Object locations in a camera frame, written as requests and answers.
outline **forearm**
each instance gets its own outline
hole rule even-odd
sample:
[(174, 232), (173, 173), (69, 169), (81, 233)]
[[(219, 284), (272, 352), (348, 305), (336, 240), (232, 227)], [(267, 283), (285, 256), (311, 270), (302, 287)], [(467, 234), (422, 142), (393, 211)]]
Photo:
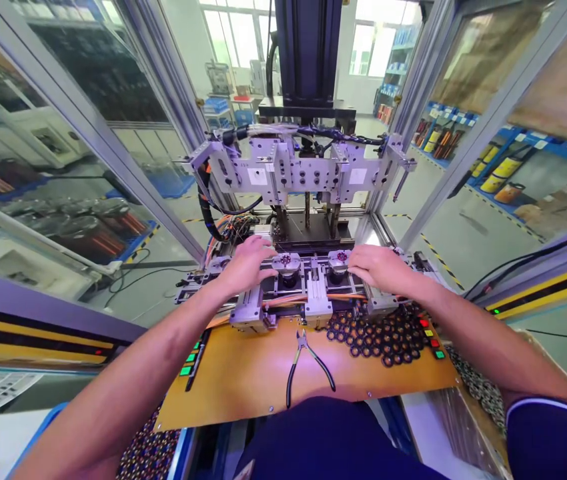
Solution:
[(527, 395), (567, 401), (567, 376), (509, 326), (429, 279), (414, 297), (507, 403)]
[(104, 462), (114, 478), (115, 460), (157, 407), (226, 300), (223, 289), (208, 283), (128, 347), (61, 412), (14, 479), (60, 479), (97, 470), (103, 478)]

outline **shirt sleeve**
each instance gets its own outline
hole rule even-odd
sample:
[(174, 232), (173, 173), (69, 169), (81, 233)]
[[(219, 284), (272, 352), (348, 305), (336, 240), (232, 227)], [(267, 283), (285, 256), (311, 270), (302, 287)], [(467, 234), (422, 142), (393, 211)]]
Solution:
[(506, 424), (515, 480), (567, 479), (567, 403), (521, 399), (508, 410)]

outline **person's left hand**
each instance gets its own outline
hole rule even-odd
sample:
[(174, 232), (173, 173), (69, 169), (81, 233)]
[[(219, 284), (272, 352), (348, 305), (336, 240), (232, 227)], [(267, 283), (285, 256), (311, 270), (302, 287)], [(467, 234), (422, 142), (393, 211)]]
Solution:
[(277, 255), (272, 248), (268, 248), (271, 245), (268, 240), (258, 235), (248, 237), (248, 240), (237, 248), (232, 260), (214, 283), (230, 298), (250, 290), (268, 277), (276, 277), (277, 271), (274, 269), (259, 270), (262, 261)]

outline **pile of black rings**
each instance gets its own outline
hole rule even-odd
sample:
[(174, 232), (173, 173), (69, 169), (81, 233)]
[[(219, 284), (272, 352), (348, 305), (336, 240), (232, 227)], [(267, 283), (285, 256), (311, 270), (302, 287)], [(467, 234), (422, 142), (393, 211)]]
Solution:
[(368, 323), (350, 311), (336, 312), (328, 322), (326, 337), (345, 343), (352, 357), (377, 357), (386, 367), (411, 363), (430, 344), (416, 315), (391, 313), (383, 321)]

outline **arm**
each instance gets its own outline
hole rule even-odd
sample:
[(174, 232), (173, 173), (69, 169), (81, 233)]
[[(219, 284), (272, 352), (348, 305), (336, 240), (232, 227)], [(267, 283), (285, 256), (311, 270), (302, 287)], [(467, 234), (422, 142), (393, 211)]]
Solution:
[(529, 396), (567, 402), (567, 376), (559, 368), (505, 323), (413, 271), (391, 250), (358, 245), (349, 271), (382, 291), (419, 302), (464, 358), (499, 386), (507, 406)]
[(217, 310), (274, 270), (259, 270), (275, 251), (250, 237), (223, 273), (144, 333), (59, 414), (13, 480), (114, 478), (135, 432), (172, 384), (193, 345)]

